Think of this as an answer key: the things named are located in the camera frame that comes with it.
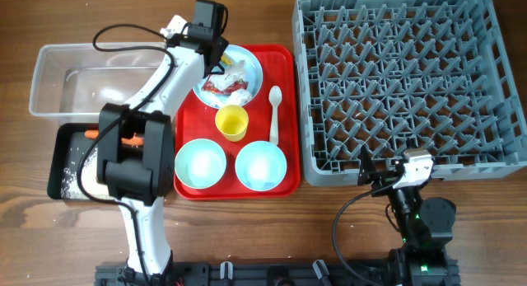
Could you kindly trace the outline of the white tissue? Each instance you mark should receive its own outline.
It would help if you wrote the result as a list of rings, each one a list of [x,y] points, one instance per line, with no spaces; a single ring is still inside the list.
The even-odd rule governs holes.
[[[209,80],[221,86],[229,86],[237,80],[245,81],[245,61],[241,60],[231,67],[228,67],[222,75],[212,75]],[[232,92],[230,95],[218,95],[214,101],[219,107],[224,105],[239,105],[243,106],[250,101],[252,94],[246,90],[238,90]]]

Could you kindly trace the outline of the red snack wrapper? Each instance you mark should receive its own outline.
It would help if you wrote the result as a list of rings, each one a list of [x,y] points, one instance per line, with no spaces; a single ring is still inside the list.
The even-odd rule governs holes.
[[[237,80],[229,86],[221,86],[220,84],[213,83],[211,80],[207,80],[201,90],[218,95],[230,95],[234,91],[246,90],[247,86],[248,82],[244,80]]]

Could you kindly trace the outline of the orange carrot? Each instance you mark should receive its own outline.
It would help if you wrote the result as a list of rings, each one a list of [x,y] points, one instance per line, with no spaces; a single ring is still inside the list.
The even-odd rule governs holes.
[[[88,139],[95,139],[98,137],[99,132],[97,130],[87,130],[85,137]],[[134,134],[131,138],[121,138],[121,142],[131,147],[142,147],[144,145],[144,138]]]

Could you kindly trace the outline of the yellow snack wrapper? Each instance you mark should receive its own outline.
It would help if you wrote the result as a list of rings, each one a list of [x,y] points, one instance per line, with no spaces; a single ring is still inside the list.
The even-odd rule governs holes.
[[[235,63],[235,60],[232,59],[227,53],[224,53],[221,56],[221,62],[227,67],[231,67]]]

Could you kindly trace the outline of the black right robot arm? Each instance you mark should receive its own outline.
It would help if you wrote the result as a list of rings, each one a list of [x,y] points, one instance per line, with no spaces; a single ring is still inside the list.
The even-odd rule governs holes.
[[[367,147],[361,147],[357,183],[370,185],[372,196],[387,196],[403,245],[389,252],[384,285],[448,286],[461,284],[459,266],[446,253],[453,239],[456,206],[444,198],[421,196],[431,180],[433,156],[425,149],[406,150],[392,171],[376,170]]]

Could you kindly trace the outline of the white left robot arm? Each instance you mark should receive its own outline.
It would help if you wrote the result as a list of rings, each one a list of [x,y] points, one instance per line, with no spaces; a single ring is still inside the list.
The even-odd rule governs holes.
[[[99,113],[96,179],[109,192],[106,204],[119,206],[127,229],[129,258],[116,277],[124,285],[173,285],[173,255],[163,224],[163,200],[174,177],[172,121],[182,102],[205,77],[222,72],[228,46],[228,15],[197,16],[159,34],[158,69],[122,105]]]

